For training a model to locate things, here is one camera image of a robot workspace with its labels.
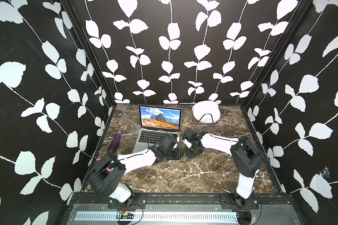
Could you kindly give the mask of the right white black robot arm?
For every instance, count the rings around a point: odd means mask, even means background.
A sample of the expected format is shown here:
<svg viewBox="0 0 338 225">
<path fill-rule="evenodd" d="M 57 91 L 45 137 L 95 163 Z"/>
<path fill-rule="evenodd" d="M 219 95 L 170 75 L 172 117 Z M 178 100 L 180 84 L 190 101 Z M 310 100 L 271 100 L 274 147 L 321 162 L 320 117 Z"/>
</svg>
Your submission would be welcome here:
<svg viewBox="0 0 338 225">
<path fill-rule="evenodd" d="M 211 134 L 206 131 L 195 133 L 187 129 L 182 137 L 189 158 L 200 155 L 205 149 L 214 149 L 232 156 L 239 172 L 238 185 L 235 191 L 240 200 L 247 200 L 253 193 L 256 175 L 264 164 L 261 154 L 248 137 L 229 138 Z"/>
</svg>

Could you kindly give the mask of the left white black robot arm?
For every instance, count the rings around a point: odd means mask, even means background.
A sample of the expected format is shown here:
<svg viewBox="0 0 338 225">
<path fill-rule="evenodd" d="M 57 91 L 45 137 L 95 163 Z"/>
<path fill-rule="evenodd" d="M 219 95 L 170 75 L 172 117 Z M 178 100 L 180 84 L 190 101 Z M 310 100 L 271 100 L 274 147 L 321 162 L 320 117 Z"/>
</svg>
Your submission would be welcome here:
<svg viewBox="0 0 338 225">
<path fill-rule="evenodd" d="M 117 155 L 120 140 L 115 138 L 109 151 L 90 170 L 88 182 L 100 200 L 114 199 L 119 205 L 127 207 L 134 204 L 135 195 L 128 185 L 121 183 L 122 177 L 134 170 L 152 166 L 163 161 L 180 160 L 184 153 L 179 148 L 179 137 L 167 136 L 143 151 Z"/>
</svg>

